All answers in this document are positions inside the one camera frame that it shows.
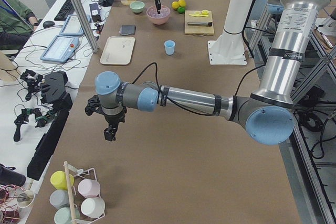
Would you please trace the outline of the near teach pendant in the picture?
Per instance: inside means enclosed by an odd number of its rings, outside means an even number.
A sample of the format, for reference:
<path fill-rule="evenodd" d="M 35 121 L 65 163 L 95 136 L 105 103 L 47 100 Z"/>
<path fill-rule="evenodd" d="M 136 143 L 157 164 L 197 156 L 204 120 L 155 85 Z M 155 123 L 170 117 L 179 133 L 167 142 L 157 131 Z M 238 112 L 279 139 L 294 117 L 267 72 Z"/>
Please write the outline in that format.
<path fill-rule="evenodd" d="M 79 46 L 79 38 L 57 35 L 40 56 L 42 61 L 66 62 Z"/>

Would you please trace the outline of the teach pendant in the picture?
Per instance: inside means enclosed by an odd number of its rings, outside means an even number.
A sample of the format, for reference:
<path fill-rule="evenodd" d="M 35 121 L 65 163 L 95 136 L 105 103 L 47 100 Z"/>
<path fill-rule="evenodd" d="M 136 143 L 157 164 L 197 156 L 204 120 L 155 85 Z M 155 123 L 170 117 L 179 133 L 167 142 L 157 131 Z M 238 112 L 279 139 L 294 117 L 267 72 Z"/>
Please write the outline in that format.
<path fill-rule="evenodd" d="M 66 62 L 79 46 L 79 38 L 57 35 L 40 56 L 42 61 Z"/>
<path fill-rule="evenodd" d="M 68 15 L 59 34 L 63 36 L 76 36 L 76 37 L 84 35 L 84 31 L 82 29 L 82 26 L 79 22 L 77 15 L 75 14 Z"/>

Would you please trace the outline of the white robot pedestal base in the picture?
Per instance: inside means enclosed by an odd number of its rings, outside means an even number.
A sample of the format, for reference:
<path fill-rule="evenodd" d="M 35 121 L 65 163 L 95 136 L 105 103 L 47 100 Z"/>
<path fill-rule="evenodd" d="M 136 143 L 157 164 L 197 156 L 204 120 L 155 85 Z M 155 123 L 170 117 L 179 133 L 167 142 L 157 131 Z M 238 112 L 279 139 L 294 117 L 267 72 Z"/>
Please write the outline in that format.
<path fill-rule="evenodd" d="M 246 65 L 243 29 L 253 0 L 230 0 L 223 33 L 208 41 L 211 65 Z"/>

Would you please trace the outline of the pink cup in rack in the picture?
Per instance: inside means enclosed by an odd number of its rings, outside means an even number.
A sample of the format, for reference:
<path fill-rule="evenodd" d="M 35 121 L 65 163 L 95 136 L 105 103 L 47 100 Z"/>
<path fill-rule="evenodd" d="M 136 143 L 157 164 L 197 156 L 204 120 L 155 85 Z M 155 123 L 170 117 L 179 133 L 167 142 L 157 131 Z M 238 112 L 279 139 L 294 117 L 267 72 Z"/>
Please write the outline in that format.
<path fill-rule="evenodd" d="M 78 192 L 85 198 L 97 197 L 100 194 L 100 183 L 92 179 L 83 179 L 78 184 Z"/>

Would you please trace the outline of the green bowl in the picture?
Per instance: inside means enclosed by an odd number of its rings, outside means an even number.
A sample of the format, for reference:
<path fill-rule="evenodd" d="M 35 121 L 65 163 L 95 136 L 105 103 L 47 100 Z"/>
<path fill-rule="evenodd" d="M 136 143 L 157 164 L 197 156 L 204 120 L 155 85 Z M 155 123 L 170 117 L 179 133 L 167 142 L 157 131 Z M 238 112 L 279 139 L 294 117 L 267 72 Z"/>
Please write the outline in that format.
<path fill-rule="evenodd" d="M 145 3 L 142 1 L 134 1 L 129 5 L 133 13 L 139 14 L 144 11 Z"/>

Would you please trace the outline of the lemon half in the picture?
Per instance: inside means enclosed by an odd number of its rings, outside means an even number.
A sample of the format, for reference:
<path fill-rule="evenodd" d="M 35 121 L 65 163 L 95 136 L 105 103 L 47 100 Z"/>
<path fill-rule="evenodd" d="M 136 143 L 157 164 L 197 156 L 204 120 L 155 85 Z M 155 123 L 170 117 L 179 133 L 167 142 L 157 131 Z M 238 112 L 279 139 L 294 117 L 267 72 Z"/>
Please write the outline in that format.
<path fill-rule="evenodd" d="M 202 14 L 202 15 L 208 15 L 208 14 L 209 14 L 209 11 L 206 10 L 206 9 L 204 9 L 204 10 L 201 11 L 201 14 Z"/>

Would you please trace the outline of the black long box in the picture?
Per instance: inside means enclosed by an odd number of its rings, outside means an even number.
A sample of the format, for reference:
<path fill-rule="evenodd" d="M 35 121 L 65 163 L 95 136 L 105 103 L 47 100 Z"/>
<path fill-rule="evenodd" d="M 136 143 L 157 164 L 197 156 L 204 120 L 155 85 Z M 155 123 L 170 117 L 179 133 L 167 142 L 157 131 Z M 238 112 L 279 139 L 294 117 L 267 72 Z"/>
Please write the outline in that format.
<path fill-rule="evenodd" d="M 68 115 L 68 110 L 61 110 L 52 122 L 47 133 L 42 136 L 27 166 L 26 172 L 28 178 L 33 180 L 39 180 L 41 178 L 43 171 L 56 149 Z"/>

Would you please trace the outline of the grey folded cloth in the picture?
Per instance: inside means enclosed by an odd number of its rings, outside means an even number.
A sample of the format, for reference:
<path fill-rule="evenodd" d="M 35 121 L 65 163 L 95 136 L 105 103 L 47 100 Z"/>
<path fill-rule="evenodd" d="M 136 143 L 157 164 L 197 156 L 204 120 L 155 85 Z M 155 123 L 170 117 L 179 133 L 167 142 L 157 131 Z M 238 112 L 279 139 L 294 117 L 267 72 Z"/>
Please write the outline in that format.
<path fill-rule="evenodd" d="M 121 36 L 134 35 L 136 31 L 136 25 L 121 25 L 119 34 Z"/>

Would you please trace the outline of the yellow plastic knife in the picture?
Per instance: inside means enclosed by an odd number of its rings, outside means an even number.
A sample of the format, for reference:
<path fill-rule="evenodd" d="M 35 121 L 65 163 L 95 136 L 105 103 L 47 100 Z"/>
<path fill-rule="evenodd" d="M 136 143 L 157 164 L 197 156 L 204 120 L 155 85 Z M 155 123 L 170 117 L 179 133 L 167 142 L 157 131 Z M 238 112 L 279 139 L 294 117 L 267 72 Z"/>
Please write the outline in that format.
<path fill-rule="evenodd" d="M 205 14 L 189 14 L 189 16 L 192 16 L 192 17 L 209 17 L 209 15 L 205 15 Z"/>

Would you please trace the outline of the steel muddler black tip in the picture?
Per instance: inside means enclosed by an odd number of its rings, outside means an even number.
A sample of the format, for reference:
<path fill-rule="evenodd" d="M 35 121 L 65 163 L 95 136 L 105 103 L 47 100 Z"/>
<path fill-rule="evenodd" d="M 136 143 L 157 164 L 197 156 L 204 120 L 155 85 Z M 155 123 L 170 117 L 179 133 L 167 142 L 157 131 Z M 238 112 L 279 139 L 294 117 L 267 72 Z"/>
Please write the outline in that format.
<path fill-rule="evenodd" d="M 205 26 L 211 27 L 213 25 L 212 22 L 187 22 L 189 26 Z"/>

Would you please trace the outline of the aluminium frame post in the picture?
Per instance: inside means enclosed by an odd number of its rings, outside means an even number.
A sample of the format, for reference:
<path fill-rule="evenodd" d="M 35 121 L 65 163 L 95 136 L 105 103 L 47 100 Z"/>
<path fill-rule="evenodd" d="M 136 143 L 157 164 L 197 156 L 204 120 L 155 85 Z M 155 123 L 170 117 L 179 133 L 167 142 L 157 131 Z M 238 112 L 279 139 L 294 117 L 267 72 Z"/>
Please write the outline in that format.
<path fill-rule="evenodd" d="M 84 35 L 89 42 L 92 52 L 98 52 L 98 44 L 91 30 L 91 26 L 87 21 L 87 16 L 82 6 L 81 0 L 71 0 L 71 2 L 74 6 L 75 12 L 81 24 L 81 28 L 83 29 Z"/>

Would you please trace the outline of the upper yellow lemon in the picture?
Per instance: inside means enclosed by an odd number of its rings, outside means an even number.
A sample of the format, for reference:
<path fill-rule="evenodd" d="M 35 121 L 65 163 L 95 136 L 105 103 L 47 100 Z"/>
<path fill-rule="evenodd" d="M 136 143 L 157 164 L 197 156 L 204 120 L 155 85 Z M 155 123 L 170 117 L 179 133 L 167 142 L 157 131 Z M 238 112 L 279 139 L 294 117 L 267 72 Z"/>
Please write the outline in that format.
<path fill-rule="evenodd" d="M 174 10 L 177 10 L 177 9 L 179 8 L 180 5 L 179 5 L 178 2 L 174 1 L 174 2 L 172 2 L 171 6 L 172 6 L 172 8 L 173 8 Z"/>

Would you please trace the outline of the far teach pendant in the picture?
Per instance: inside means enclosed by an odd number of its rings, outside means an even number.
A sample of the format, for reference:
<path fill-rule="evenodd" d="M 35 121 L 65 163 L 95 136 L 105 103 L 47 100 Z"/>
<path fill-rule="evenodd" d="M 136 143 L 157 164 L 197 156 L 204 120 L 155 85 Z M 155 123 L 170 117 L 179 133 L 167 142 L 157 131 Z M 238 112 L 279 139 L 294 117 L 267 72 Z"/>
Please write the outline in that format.
<path fill-rule="evenodd" d="M 68 15 L 59 34 L 63 36 L 76 36 L 76 37 L 84 35 L 84 31 L 82 29 L 82 26 L 79 22 L 77 15 L 75 14 Z"/>

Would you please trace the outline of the paper cup with whisk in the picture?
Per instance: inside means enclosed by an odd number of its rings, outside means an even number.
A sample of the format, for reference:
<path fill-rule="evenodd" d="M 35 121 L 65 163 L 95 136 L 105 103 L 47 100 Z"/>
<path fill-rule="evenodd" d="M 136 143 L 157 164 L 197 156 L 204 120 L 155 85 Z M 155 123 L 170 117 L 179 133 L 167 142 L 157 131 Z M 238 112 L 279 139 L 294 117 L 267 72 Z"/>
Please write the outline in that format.
<path fill-rule="evenodd" d="M 26 190 L 17 196 L 17 205 L 19 208 L 28 208 L 33 205 L 35 193 L 32 190 Z"/>

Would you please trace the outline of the yellow cup in rack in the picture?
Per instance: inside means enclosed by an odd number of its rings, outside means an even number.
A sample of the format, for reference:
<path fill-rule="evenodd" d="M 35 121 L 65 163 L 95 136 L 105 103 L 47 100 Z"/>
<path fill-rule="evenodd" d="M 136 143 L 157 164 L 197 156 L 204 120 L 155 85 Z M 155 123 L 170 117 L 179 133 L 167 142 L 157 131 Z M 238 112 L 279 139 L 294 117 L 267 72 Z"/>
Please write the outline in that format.
<path fill-rule="evenodd" d="M 57 190 L 67 190 L 66 174 L 64 171 L 56 171 L 50 177 L 50 183 Z"/>

